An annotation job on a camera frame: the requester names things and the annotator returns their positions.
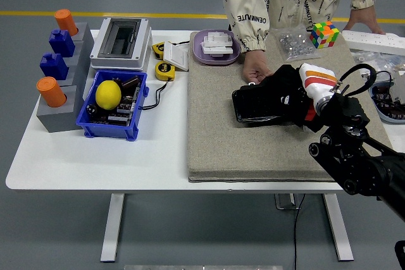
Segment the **person's left hand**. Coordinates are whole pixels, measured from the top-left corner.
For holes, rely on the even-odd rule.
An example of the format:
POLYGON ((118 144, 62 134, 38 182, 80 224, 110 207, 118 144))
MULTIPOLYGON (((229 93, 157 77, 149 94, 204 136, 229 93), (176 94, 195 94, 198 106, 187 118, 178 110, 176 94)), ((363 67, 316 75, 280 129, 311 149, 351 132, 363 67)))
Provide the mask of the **person's left hand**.
POLYGON ((362 9, 352 9, 349 15, 349 21, 346 23, 344 30, 351 30, 357 23, 366 25, 373 34, 385 35, 377 22, 377 15, 374 6, 362 9))

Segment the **person's right hand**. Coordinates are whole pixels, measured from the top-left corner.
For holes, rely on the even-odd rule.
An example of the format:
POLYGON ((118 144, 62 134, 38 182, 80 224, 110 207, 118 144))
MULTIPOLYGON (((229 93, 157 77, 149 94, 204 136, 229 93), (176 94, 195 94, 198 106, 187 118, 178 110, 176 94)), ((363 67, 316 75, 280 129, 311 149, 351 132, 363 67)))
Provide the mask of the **person's right hand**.
POLYGON ((268 68, 268 61, 263 50, 247 51, 244 58, 242 76, 247 83, 259 84, 273 72, 268 68))

